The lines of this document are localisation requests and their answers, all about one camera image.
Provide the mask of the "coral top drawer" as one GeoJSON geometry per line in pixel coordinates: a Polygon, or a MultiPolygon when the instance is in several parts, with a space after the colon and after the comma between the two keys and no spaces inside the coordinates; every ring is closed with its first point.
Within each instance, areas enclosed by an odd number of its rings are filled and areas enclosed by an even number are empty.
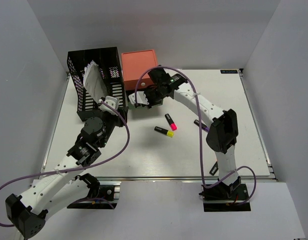
{"type": "MultiPolygon", "coordinates": [[[[124,86],[125,86],[125,90],[126,91],[134,91],[135,90],[135,87],[136,87],[136,85],[137,85],[137,82],[138,82],[138,78],[135,78],[135,79],[133,79],[133,78],[131,78],[131,79],[129,79],[129,78],[124,78],[124,86]]],[[[149,76],[148,75],[145,75],[142,79],[141,79],[141,81],[140,81],[140,83],[139,83],[139,85],[138,85],[138,89],[140,90],[140,89],[144,89],[144,88],[146,88],[146,87],[148,87],[148,86],[151,86],[151,85],[153,85],[154,83],[152,82],[152,80],[149,78],[149,76]]]]}

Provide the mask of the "yellow bottom drawer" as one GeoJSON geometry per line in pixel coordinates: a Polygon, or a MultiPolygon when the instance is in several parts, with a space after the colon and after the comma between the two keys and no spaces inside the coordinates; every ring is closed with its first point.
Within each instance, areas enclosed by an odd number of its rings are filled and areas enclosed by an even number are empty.
{"type": "Polygon", "coordinates": [[[142,106],[139,106],[139,107],[134,107],[133,105],[131,105],[131,103],[129,102],[128,100],[128,106],[132,109],[136,109],[136,108],[147,108],[147,109],[151,109],[151,108],[155,108],[155,107],[158,107],[158,106],[161,106],[163,105],[163,100],[159,100],[159,101],[149,101],[149,105],[142,105],[142,106]]]}

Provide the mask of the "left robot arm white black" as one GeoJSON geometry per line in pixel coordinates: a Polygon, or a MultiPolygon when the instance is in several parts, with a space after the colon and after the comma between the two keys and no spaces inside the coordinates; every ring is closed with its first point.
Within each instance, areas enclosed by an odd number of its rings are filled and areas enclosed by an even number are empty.
{"type": "Polygon", "coordinates": [[[75,144],[53,171],[20,195],[6,198],[7,217],[28,240],[59,210],[79,199],[93,200],[99,195],[99,182],[86,169],[93,167],[115,127],[125,127],[123,111],[103,102],[95,116],[87,119],[75,144]]]}

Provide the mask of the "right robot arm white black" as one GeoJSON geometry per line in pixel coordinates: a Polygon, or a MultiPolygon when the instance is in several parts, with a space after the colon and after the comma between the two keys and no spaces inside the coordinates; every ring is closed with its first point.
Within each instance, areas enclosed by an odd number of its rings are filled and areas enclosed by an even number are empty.
{"type": "Polygon", "coordinates": [[[238,136],[237,114],[234,110],[223,110],[203,97],[192,80],[181,71],[170,76],[167,67],[156,66],[145,71],[154,87],[145,91],[150,105],[155,105],[165,97],[188,107],[198,116],[200,124],[206,124],[209,132],[207,145],[215,152],[219,167],[218,182],[204,188],[219,188],[220,195],[229,200],[238,193],[241,183],[235,161],[235,145],[238,136]]]}

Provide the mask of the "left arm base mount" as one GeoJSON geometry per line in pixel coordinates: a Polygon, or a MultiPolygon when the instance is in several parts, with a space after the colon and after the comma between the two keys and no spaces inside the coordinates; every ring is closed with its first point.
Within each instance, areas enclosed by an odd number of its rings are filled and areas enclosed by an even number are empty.
{"type": "Polygon", "coordinates": [[[82,182],[87,186],[87,195],[68,205],[68,209],[113,210],[117,206],[120,193],[119,184],[101,183],[89,173],[75,177],[75,183],[82,182]]]}

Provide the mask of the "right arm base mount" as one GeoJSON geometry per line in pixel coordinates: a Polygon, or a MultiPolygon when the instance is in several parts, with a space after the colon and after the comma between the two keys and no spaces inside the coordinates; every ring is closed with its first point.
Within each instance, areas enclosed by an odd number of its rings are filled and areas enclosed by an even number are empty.
{"type": "Polygon", "coordinates": [[[213,188],[205,188],[199,193],[203,201],[204,212],[220,213],[220,212],[250,212],[251,207],[247,186],[241,183],[230,195],[221,187],[221,185],[213,188]]]}

